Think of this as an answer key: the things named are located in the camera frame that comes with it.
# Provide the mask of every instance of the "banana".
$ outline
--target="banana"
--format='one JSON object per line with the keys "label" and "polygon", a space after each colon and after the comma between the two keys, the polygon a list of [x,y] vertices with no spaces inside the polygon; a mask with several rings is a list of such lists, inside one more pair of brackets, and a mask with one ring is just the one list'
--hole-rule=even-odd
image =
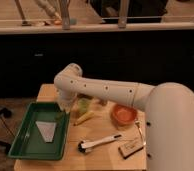
{"label": "banana", "polygon": [[86,121],[86,120],[92,118],[93,115],[94,115],[94,112],[92,112],[92,111],[89,111],[89,112],[84,113],[82,116],[80,116],[80,117],[76,120],[76,122],[74,123],[74,126],[79,125],[79,124],[81,124],[82,122],[84,122],[84,121]]}

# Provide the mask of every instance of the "white paper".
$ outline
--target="white paper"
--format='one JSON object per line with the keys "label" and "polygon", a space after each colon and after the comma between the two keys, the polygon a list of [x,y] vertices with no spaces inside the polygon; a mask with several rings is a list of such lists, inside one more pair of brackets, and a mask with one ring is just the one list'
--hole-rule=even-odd
{"label": "white paper", "polygon": [[36,121],[36,125],[45,142],[52,142],[56,129],[56,122]]}

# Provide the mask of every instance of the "wooden table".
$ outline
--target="wooden table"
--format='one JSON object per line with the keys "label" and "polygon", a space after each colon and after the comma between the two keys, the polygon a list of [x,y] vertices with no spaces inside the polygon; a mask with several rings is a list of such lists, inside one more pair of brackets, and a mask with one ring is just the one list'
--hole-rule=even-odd
{"label": "wooden table", "polygon": [[[40,88],[37,101],[56,101],[57,91],[53,84],[43,84]],[[74,105],[70,123],[64,156],[59,161],[40,160],[16,160],[14,169],[20,171],[29,170],[146,170],[146,150],[143,149],[133,156],[124,160],[118,152],[118,147],[129,140],[139,136],[135,125],[127,129],[117,128],[111,121],[109,113],[113,102],[108,102],[106,106],[100,105],[98,99],[93,99],[90,108],[95,115],[90,120],[78,126],[73,126],[76,119],[76,105]],[[144,113],[138,113],[142,130],[144,131]],[[120,133],[122,138],[118,141],[104,144],[93,149],[89,154],[82,154],[78,151],[77,145],[81,140],[96,140],[108,135]]]}

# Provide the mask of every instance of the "red object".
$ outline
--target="red object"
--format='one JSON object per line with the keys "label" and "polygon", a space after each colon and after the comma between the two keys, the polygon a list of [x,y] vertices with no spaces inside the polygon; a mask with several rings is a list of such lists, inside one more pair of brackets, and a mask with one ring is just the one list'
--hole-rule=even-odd
{"label": "red object", "polygon": [[137,110],[116,104],[111,112],[111,117],[119,126],[130,125],[137,118]]}

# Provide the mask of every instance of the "cable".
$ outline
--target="cable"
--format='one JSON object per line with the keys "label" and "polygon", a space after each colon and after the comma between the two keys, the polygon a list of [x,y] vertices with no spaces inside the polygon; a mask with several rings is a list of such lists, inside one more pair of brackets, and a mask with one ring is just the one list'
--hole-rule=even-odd
{"label": "cable", "polygon": [[0,116],[0,120],[2,121],[3,125],[5,126],[5,128],[8,130],[8,132],[15,137],[14,133],[11,131],[11,129],[8,127],[8,125],[6,124],[6,122],[4,121],[4,119]]}

